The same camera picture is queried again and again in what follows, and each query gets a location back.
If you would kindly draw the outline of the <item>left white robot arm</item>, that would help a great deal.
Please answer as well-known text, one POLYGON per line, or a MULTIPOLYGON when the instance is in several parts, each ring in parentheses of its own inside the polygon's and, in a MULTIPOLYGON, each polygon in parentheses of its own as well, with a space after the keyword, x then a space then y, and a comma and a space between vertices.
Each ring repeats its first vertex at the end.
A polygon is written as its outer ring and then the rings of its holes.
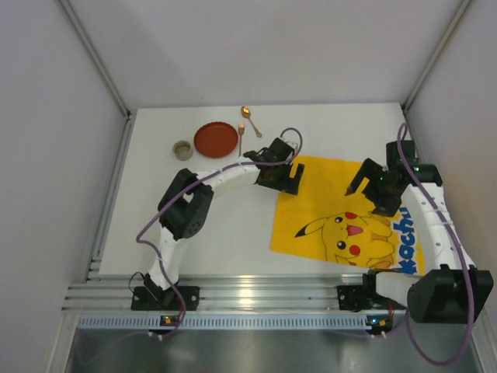
POLYGON ((182 261, 181 247, 200 232, 213 200, 248 185, 298 194, 304 165, 293 164, 301 146, 282 138, 259 151, 246 152, 235 162, 205 172, 178 171, 158 205, 158 213, 140 231, 136 241, 155 251, 155 261, 144 276, 144 287, 157 299, 176 285, 182 261))

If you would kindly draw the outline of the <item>yellow Pikachu placemat cloth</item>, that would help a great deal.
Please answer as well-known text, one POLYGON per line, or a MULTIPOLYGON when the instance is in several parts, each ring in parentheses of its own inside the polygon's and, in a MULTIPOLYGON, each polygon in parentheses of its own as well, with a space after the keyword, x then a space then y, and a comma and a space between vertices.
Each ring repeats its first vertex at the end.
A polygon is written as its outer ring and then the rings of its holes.
POLYGON ((304 173, 296 196, 280 193, 270 249, 354 268, 422 275, 426 264, 409 209, 391 218, 373 213, 361 193, 346 196, 358 162, 299 156, 304 173))

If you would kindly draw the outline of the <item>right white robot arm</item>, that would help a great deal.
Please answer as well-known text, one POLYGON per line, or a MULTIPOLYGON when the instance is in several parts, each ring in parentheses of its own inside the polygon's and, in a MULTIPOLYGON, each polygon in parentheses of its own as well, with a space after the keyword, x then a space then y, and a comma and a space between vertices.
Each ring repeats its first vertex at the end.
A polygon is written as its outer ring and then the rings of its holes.
POLYGON ((399 213, 401 262, 394 270, 371 270, 363 282, 382 298, 404 306, 417 323, 468 324, 476 321, 493 288, 492 275, 466 254, 444 201, 437 167, 422 164, 411 140, 386 145, 385 166, 366 159, 346 189, 363 180, 373 213, 399 213))

